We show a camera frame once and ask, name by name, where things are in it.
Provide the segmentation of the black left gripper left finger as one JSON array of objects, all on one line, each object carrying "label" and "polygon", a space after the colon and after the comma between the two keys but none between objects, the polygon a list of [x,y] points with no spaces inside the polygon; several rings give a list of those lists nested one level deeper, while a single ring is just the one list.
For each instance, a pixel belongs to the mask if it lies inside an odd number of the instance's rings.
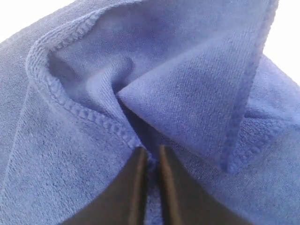
[{"label": "black left gripper left finger", "polygon": [[147,153],[136,147],[110,185],[62,224],[143,225],[147,184]]}]

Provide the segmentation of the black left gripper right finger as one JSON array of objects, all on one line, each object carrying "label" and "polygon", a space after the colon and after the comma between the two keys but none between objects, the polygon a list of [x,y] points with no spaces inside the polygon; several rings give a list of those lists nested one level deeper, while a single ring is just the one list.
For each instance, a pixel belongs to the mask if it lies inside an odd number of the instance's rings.
[{"label": "black left gripper right finger", "polygon": [[214,199],[187,172],[175,152],[160,146],[158,164],[165,225],[248,225],[246,219]]}]

